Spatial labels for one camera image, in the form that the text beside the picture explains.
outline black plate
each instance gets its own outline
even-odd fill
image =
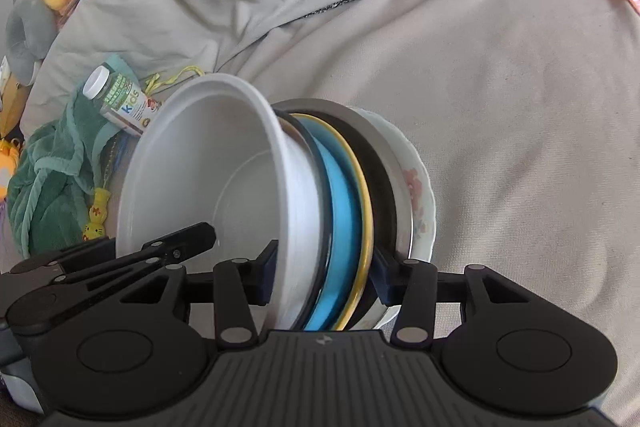
[[[352,126],[344,123],[339,118],[319,112],[305,109],[294,109],[287,106],[288,112],[299,112],[310,114],[334,127],[342,137],[347,140],[353,153],[356,155],[362,172],[369,187],[371,197],[371,207],[373,210],[373,239],[376,245],[380,245],[387,251],[396,251],[396,202],[394,199],[391,183],[386,174],[385,168],[380,158],[358,131]],[[357,308],[353,312],[345,329],[353,328],[357,322],[364,317],[373,303],[378,298],[371,279],[367,279],[367,284],[360,298]]]
[[[292,330],[303,330],[306,322],[309,320],[312,311],[318,302],[320,291],[324,286],[326,280],[327,267],[329,266],[329,254],[331,252],[332,243],[334,240],[334,206],[331,197],[331,185],[329,184],[329,175],[326,172],[326,166],[322,160],[318,145],[311,136],[305,126],[302,125],[296,118],[289,113],[273,110],[278,118],[282,118],[289,123],[298,133],[302,136],[306,145],[309,147],[311,156],[314,160],[314,165],[318,169],[318,177],[320,179],[320,195],[322,198],[322,235],[320,242],[320,256],[318,259],[318,268],[314,275],[314,282],[311,286],[311,293],[306,298],[305,304],[302,306],[296,321],[291,327]]]

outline white plate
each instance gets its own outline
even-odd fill
[[[398,127],[374,112],[357,107],[351,108],[373,124],[379,133],[385,137],[398,158],[404,174],[404,181],[411,194],[414,214],[414,238],[409,257],[411,259],[420,259],[421,261],[430,261],[433,254],[433,243],[436,239],[436,201],[431,189],[427,167],[424,166],[414,145]],[[399,310],[400,306],[386,308],[377,299],[369,312],[358,322],[356,328],[381,328],[393,320],[398,315]]]
[[[228,74],[208,74],[178,89],[140,139],[122,188],[116,251],[126,255],[206,221],[218,240],[185,261],[193,273],[234,257],[254,259],[278,239],[264,324],[287,329],[311,288],[321,219],[308,151],[281,130],[254,87]],[[191,319],[210,336],[210,307],[195,307]]]

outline yellow string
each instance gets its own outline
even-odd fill
[[[195,75],[192,74],[191,76],[186,76],[185,78],[180,78],[187,71],[193,72],[193,73],[195,73]],[[150,74],[148,77],[146,77],[146,78],[144,78],[142,80],[142,84],[143,84],[143,86],[145,86],[144,93],[147,96],[150,96],[153,93],[155,93],[158,90],[160,90],[161,87],[172,86],[174,84],[180,84],[180,82],[188,80],[189,78],[193,78],[194,76],[202,76],[203,74],[204,74],[204,71],[202,71],[197,66],[187,66],[186,68],[183,68],[180,71],[180,73],[176,74],[175,76],[172,76],[171,78],[163,80],[162,82],[160,82],[160,73]]]

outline gray plush toy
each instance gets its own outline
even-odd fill
[[[47,56],[58,30],[43,0],[14,0],[6,20],[6,59],[15,78],[29,86],[37,60]]]

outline green towel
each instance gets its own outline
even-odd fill
[[[117,55],[106,62],[137,81]],[[83,85],[71,95],[60,120],[31,136],[9,181],[8,219],[25,259],[79,243],[94,187],[102,185],[100,154],[119,129],[82,95]]]

